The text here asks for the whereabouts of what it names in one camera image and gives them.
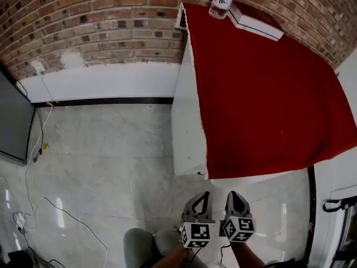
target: power strip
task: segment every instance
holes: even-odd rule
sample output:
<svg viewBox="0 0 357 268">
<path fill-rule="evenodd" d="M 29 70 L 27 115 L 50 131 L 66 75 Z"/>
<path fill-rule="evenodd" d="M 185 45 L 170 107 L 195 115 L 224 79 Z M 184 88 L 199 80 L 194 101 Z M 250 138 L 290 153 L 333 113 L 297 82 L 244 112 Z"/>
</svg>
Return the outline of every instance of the power strip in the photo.
<svg viewBox="0 0 357 268">
<path fill-rule="evenodd" d="M 23 230 L 23 226 L 26 223 L 26 220 L 25 220 L 23 214 L 19 212 L 19 213 L 15 214 L 15 216 L 16 216 L 16 224 L 19 226 L 19 228 L 21 228 L 21 230 Z"/>
</svg>

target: wall socket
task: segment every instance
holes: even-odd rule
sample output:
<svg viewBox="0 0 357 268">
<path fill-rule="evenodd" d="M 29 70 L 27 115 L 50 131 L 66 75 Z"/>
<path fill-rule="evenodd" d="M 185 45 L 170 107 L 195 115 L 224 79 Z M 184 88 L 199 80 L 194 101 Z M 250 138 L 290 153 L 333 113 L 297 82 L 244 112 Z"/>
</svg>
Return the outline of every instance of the wall socket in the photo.
<svg viewBox="0 0 357 268">
<path fill-rule="evenodd" d="M 37 74 L 38 75 L 41 75 L 43 71 L 45 71 L 45 67 L 44 65 L 42 64 L 42 62 L 40 61 L 37 61 L 37 60 L 33 60 L 31 62 L 31 65 L 33 66 L 33 68 L 36 70 Z"/>
</svg>

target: white baseboard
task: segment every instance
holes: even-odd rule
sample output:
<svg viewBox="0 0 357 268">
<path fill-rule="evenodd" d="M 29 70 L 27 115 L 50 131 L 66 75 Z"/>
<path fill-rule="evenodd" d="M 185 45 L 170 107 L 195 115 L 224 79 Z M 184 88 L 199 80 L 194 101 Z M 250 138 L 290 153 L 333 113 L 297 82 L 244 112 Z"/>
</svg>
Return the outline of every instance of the white baseboard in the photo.
<svg viewBox="0 0 357 268">
<path fill-rule="evenodd" d="M 43 77 L 37 75 L 20 82 L 32 103 L 50 101 L 52 97 L 54 101 L 173 97 L 179 70 L 179 64 L 167 63 L 94 65 L 64 69 Z M 17 83 L 17 86 L 24 92 L 21 85 Z"/>
</svg>

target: pants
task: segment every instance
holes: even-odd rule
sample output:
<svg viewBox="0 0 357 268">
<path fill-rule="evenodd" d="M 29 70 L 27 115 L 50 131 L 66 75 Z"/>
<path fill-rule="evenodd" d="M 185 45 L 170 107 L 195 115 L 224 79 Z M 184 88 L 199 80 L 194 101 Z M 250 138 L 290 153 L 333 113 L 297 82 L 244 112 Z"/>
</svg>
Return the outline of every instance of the pants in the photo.
<svg viewBox="0 0 357 268">
<path fill-rule="evenodd" d="M 179 243 L 177 230 L 162 229 L 155 235 L 140 229 L 132 228 L 124 235 L 124 257 L 127 268 L 149 268 L 169 254 Z M 183 260 L 183 268 L 207 268 L 196 256 L 193 262 Z"/>
</svg>

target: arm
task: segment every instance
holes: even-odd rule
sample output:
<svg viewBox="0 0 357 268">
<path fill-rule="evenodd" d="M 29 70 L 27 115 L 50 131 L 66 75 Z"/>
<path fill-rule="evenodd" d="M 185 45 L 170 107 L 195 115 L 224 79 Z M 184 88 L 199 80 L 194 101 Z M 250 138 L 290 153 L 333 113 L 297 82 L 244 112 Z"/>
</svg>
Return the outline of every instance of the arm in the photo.
<svg viewBox="0 0 357 268">
<path fill-rule="evenodd" d="M 264 262 L 242 242 L 231 242 L 231 247 L 240 268 L 262 268 Z"/>
<path fill-rule="evenodd" d="M 183 244 L 179 244 L 170 254 L 152 266 L 152 268 L 179 268 L 186 255 L 187 250 Z"/>
</svg>

